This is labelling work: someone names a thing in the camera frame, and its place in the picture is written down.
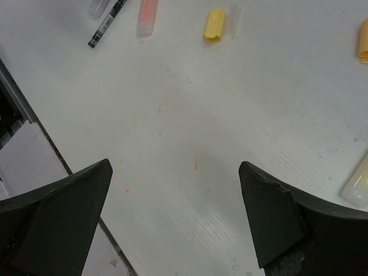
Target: black pen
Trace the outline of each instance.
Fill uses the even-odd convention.
[[[94,33],[93,37],[91,38],[90,42],[88,42],[88,45],[93,49],[101,37],[104,35],[108,27],[111,25],[111,23],[114,21],[116,15],[120,12],[121,8],[124,6],[127,0],[118,0],[109,14],[106,16],[106,18],[103,20],[101,25],[98,27],[96,32]]]

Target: white table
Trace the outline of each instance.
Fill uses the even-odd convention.
[[[368,141],[367,3],[235,1],[236,39],[202,39],[224,0],[159,0],[137,39],[129,0],[94,50],[90,0],[0,4],[0,55],[66,162],[110,159],[102,218],[140,276],[263,275],[241,161],[349,206],[339,190]]]

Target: orange highlighter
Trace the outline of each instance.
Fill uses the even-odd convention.
[[[150,36],[154,29],[158,0],[141,0],[137,23],[137,36]]]

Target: marker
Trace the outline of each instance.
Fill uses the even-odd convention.
[[[156,9],[158,0],[141,0],[138,23],[137,36],[150,36],[154,30]]]
[[[101,37],[104,35],[108,27],[111,25],[111,23],[114,21],[116,15],[120,12],[121,8],[124,6],[127,0],[118,0],[109,14],[106,16],[106,18],[103,20],[101,25],[98,27],[96,32],[94,33],[93,37],[91,38],[90,42],[88,42],[88,45],[93,49]]]

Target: orange mark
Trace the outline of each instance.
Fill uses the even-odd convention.
[[[195,158],[195,164],[194,164],[194,169],[193,171],[196,171],[198,169],[198,166],[200,164],[200,161],[198,160],[198,157]]]

